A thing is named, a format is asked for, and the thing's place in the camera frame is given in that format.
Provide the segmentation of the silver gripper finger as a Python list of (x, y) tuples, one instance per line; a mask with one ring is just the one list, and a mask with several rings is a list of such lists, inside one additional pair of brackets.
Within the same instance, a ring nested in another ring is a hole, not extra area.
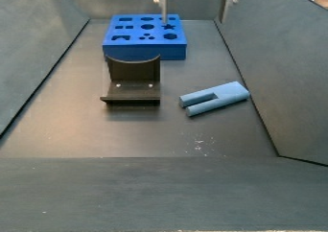
[(166, 22), (166, 0), (154, 0), (162, 8), (162, 22)]
[(237, 2), (238, 0), (222, 0), (221, 17), (219, 17), (221, 22), (225, 22), (229, 7)]

